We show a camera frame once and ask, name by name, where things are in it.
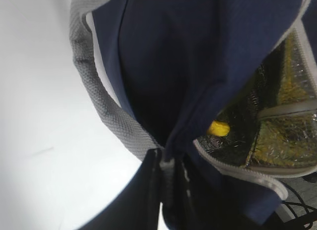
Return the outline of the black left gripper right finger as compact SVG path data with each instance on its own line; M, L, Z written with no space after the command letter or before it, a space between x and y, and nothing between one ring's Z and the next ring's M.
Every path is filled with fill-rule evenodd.
M246 230L248 221L187 160L175 161L175 230Z

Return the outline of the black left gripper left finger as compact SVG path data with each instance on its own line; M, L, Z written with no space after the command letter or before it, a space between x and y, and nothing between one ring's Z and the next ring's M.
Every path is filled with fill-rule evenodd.
M156 230L158 228L161 151L147 151L121 193L81 230Z

